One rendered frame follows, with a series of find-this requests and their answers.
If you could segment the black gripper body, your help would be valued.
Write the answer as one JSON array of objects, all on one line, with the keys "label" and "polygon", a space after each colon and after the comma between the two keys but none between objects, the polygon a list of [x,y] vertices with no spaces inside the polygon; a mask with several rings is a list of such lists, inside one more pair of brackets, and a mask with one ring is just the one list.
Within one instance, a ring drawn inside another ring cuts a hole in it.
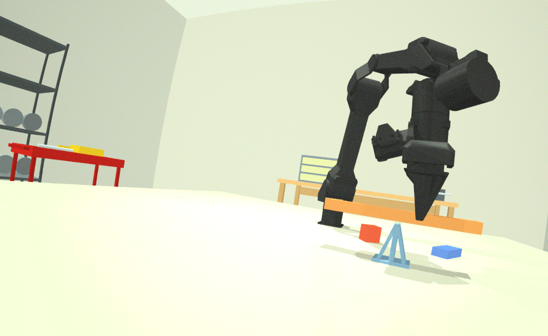
[{"label": "black gripper body", "polygon": [[414,140],[403,146],[402,163],[407,168],[444,172],[455,166],[455,149],[448,143],[450,117],[435,112],[414,113],[410,117]]}]

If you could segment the light blue flat bar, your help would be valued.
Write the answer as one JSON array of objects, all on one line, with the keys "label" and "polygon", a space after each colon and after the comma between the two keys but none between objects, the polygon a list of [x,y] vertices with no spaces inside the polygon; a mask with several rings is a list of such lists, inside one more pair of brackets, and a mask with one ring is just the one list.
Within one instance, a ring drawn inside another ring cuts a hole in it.
[{"label": "light blue flat bar", "polygon": [[443,259],[453,259],[461,257],[462,248],[453,247],[449,245],[432,246],[431,255],[435,257],[441,257]]}]

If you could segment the orange-red cube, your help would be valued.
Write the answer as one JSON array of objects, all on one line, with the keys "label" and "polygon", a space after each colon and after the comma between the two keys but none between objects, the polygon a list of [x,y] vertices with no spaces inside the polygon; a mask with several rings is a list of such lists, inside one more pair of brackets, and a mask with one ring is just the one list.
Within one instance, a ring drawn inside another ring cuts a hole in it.
[{"label": "orange-red cube", "polygon": [[372,224],[361,224],[359,239],[367,243],[380,243],[382,228]]}]

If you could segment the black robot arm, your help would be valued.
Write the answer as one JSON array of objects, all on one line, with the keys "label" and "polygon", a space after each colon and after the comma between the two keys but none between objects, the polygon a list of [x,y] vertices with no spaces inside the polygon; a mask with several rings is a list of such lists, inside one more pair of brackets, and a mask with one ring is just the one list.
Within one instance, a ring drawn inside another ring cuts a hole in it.
[{"label": "black robot arm", "polygon": [[[366,78],[372,71],[384,74],[383,81]],[[317,195],[317,200],[324,202],[318,224],[344,227],[344,212],[324,209],[325,200],[353,201],[358,184],[354,169],[369,115],[389,89],[391,74],[414,73],[428,78],[415,80],[406,90],[406,95],[412,96],[411,116],[434,112],[450,117],[450,110],[460,111],[493,101],[501,89],[488,54],[481,50],[472,50],[459,59],[455,47],[419,37],[408,43],[407,49],[372,54],[366,64],[354,71],[347,85],[349,117],[337,163],[327,172]],[[378,162],[403,156],[403,146],[415,140],[414,126],[410,124],[408,121],[407,129],[396,131],[388,123],[377,127],[376,136],[370,140]]]}]

